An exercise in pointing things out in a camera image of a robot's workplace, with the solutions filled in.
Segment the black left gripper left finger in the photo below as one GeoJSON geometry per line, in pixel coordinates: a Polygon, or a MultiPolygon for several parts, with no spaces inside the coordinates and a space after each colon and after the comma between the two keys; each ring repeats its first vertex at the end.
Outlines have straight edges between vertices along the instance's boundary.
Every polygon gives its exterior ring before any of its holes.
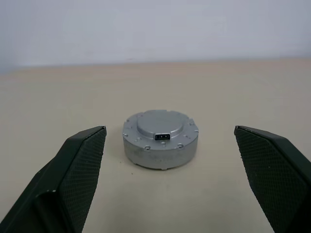
{"type": "Polygon", "coordinates": [[[0,233],[82,233],[97,188],[106,127],[69,137],[31,179],[0,233]]]}

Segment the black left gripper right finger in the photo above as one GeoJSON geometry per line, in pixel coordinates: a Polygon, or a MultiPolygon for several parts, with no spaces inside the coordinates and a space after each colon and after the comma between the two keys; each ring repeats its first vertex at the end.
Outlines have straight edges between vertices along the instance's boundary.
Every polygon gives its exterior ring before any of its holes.
{"type": "Polygon", "coordinates": [[[275,233],[311,233],[311,161],[287,138],[236,126],[250,188],[275,233]]]}

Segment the grey motor housing with stator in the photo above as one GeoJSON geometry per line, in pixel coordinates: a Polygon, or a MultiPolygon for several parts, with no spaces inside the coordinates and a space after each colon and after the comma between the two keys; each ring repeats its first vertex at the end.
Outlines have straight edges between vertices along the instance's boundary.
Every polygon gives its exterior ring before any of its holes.
{"type": "Polygon", "coordinates": [[[124,140],[124,152],[127,158],[135,165],[156,170],[167,170],[183,166],[191,161],[196,153],[198,139],[189,144],[177,143],[176,147],[168,150],[168,144],[161,144],[161,150],[155,150],[150,145],[135,146],[124,140]]]}

